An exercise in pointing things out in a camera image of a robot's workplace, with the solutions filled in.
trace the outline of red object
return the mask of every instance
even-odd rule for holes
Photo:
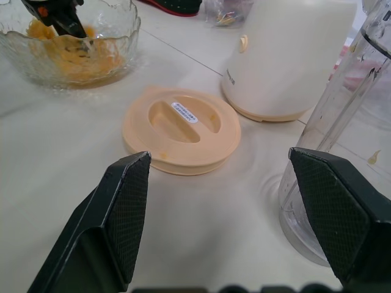
[[[196,16],[198,14],[198,12],[197,13],[193,13],[193,14],[178,13],[178,12],[175,12],[175,11],[172,11],[172,10],[169,10],[169,9],[163,7],[162,5],[160,5],[159,3],[155,2],[154,0],[141,0],[141,1],[144,1],[144,2],[147,2],[149,4],[152,4],[152,5],[156,6],[157,8],[163,10],[164,12],[167,12],[169,14],[176,15],[176,16],[192,17],[192,16]]]
[[[39,14],[42,16],[42,17],[47,17],[48,16],[48,10],[44,7],[44,6],[41,6],[38,8],[38,12]]]

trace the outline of white label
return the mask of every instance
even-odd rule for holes
[[[172,103],[171,107],[173,107],[175,109],[175,111],[177,111],[189,123],[197,123],[198,122],[197,117],[194,116],[192,112],[190,112],[185,107],[183,107],[182,104]]]

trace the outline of white appliance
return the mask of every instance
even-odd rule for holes
[[[222,88],[256,121],[298,119],[320,99],[356,14],[355,0],[257,0]]]

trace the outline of plastic bag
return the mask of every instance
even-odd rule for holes
[[[206,21],[213,26],[240,26],[254,0],[206,0]]]

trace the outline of beige knob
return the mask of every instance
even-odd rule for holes
[[[239,52],[243,53],[247,49],[247,46],[249,44],[249,38],[246,35],[242,35],[240,37],[240,47],[239,47]]]

